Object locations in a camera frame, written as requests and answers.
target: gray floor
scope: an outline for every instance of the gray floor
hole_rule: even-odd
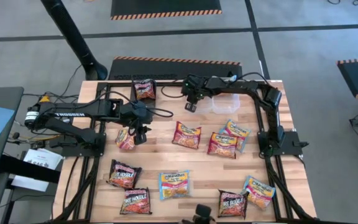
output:
[[[221,0],[222,15],[110,21],[108,0],[63,0],[83,34],[250,27],[243,0]],[[258,27],[358,24],[351,0],[251,0]],[[39,1],[0,0],[0,37],[60,35]],[[358,100],[347,88],[336,60],[358,58],[358,29],[261,32],[271,79],[284,80],[295,126],[305,149],[306,171],[320,219],[358,223],[358,137],[348,119]],[[87,39],[108,69],[114,56],[203,58],[240,61],[244,72],[260,72],[252,33],[193,34]],[[79,65],[64,40],[0,42],[0,86],[23,86],[27,93],[61,93]],[[79,70],[68,91],[78,93]],[[36,98],[23,98],[17,120]],[[15,131],[25,130],[14,126]],[[18,155],[27,146],[6,147]],[[43,222],[51,199],[19,202],[11,223]]]

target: white paper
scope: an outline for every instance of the white paper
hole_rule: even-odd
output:
[[[46,149],[33,150],[29,149],[24,157],[25,162],[29,162],[38,166],[43,166],[49,169],[56,169],[62,156]],[[12,185],[16,187],[24,187],[27,189],[38,190],[45,192],[48,187],[48,182],[35,180],[33,178],[15,176]]]

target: fire noodle packet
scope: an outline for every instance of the fire noodle packet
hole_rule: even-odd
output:
[[[121,215],[135,213],[151,215],[149,189],[126,189],[125,199],[119,213]]]
[[[246,219],[247,198],[245,195],[219,190],[219,214],[221,217],[242,216]]]
[[[201,127],[190,129],[184,124],[177,121],[177,127],[173,134],[173,144],[189,147],[192,149],[198,149],[200,143]]]
[[[212,133],[207,154],[217,154],[224,157],[236,158],[236,136]]]
[[[150,98],[155,99],[155,81],[146,79],[142,81],[134,81],[135,96],[137,100]]]
[[[128,130],[121,129],[118,132],[116,144],[120,149],[132,150],[135,147],[134,137],[129,135]]]
[[[173,174],[160,173],[158,186],[160,188],[160,200],[190,196],[189,171],[185,170]]]
[[[248,194],[248,201],[256,204],[258,207],[265,209],[272,201],[276,188],[261,183],[259,180],[248,176],[242,189],[241,194]]]
[[[219,134],[228,134],[228,135],[237,136],[236,149],[241,153],[244,152],[244,149],[246,147],[246,142],[250,133],[251,133],[250,129],[242,129],[238,127],[237,124],[233,122],[231,119],[229,119],[226,125],[219,130]]]
[[[140,172],[142,172],[142,168],[130,167],[113,159],[111,161],[110,177],[106,182],[116,187],[132,189],[139,179]]]

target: wooden table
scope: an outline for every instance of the wooden table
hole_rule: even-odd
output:
[[[83,82],[79,102],[86,103],[95,98],[98,82]],[[272,81],[282,93],[280,103],[280,120],[285,129],[293,129],[288,101],[282,81]],[[157,88],[157,108],[163,108],[174,112],[172,118],[154,116],[147,133],[147,142],[136,146],[133,151],[120,150],[114,140],[122,126],[114,123],[106,125],[107,145],[104,156],[99,163],[96,190],[94,195],[91,222],[178,222],[182,218],[191,219],[195,214],[198,203],[210,206],[212,216],[218,215],[219,192],[218,189],[230,192],[240,192],[247,175],[252,175],[264,183],[268,183],[267,171],[264,160],[258,157],[259,147],[257,142],[258,123],[255,114],[253,99],[247,95],[241,95],[241,107],[234,114],[192,114],[184,109],[185,98],[167,98]],[[113,90],[130,94],[129,87],[114,87]],[[164,92],[168,95],[180,95],[180,87],[167,87]],[[237,159],[228,159],[206,154],[207,145],[211,133],[218,132],[228,119],[233,119],[244,128],[252,130],[246,144],[245,153],[238,154]],[[198,150],[177,146],[171,143],[176,121],[181,121],[191,128],[201,126],[201,142]],[[75,126],[79,128],[89,127],[90,119],[76,118]],[[109,176],[111,160],[116,159],[134,167],[142,167],[143,171],[136,187],[148,187],[151,197],[152,215],[120,215],[124,191],[106,183]],[[67,178],[73,165],[74,158],[65,159],[62,173],[53,205],[53,214],[57,216],[62,212],[63,195],[67,184]],[[303,164],[294,156],[282,156],[283,168],[289,191],[311,216],[316,216],[313,200]],[[77,191],[80,179],[80,158],[73,172],[68,188],[67,201]],[[158,192],[158,174],[160,172],[176,172],[178,170],[190,170],[191,196],[189,198],[175,198],[160,201]],[[281,192],[277,189],[281,214],[285,217],[285,207]],[[85,215],[85,207],[88,193],[83,196],[80,218]],[[246,221],[274,221],[272,204],[266,210],[260,210],[250,204],[247,209]],[[219,218],[220,222],[243,222],[240,217]]]

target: butcher block tabletop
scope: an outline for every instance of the butcher block tabletop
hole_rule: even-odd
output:
[[[110,81],[110,83],[125,83],[127,81]],[[279,106],[280,121],[284,129],[294,128],[290,108],[288,106],[282,81],[270,81],[270,84],[282,92]],[[95,98],[98,82],[83,82],[78,102],[87,103]],[[180,87],[170,86],[164,93],[171,96],[180,95]],[[130,96],[130,87],[113,87],[111,90]],[[111,98],[120,98],[111,94]],[[217,218],[219,191],[218,189],[240,193],[248,175],[252,175],[263,183],[268,183],[265,161],[258,157],[257,142],[258,122],[255,113],[254,101],[247,95],[240,95],[240,108],[233,114],[193,114],[185,110],[186,98],[168,98],[161,94],[161,87],[157,87],[156,108],[170,110],[174,113],[172,118],[153,117],[150,125],[152,130],[147,135],[147,142],[136,146],[132,151],[124,151],[114,142],[118,131],[123,127],[106,123],[107,141],[104,155],[100,158],[96,188],[94,192],[91,222],[179,222],[182,219],[191,220],[195,214],[197,204],[201,203],[212,208],[211,216],[217,222],[243,222],[242,217]],[[265,127],[268,127],[263,112]],[[236,151],[237,158],[207,155],[208,143],[212,132],[218,132],[228,119],[232,119],[242,128],[251,129],[243,154]],[[201,140],[198,149],[172,144],[173,133],[177,121],[189,128],[201,127]],[[75,118],[74,125],[79,128],[88,128],[89,118]],[[111,161],[115,159],[132,167],[143,168],[136,188],[150,190],[150,203],[152,215],[129,214],[120,215],[120,208],[124,200],[124,190],[106,183],[109,177]],[[53,204],[53,214],[62,212],[63,196],[68,176],[75,158],[66,158],[63,162],[62,173]],[[73,170],[68,186],[66,205],[77,191],[81,174],[83,158],[79,158]],[[93,160],[89,160],[89,169]],[[313,200],[311,198],[308,179],[303,164],[295,156],[282,156],[283,169],[287,179],[287,186],[294,198],[303,207],[306,213],[316,216]],[[171,198],[160,200],[158,191],[158,175],[161,172],[190,171],[191,197]],[[278,201],[282,217],[286,217],[283,197],[277,189]],[[84,218],[88,192],[83,195],[80,218]],[[272,203],[261,210],[251,203],[247,207],[247,222],[275,221]]]

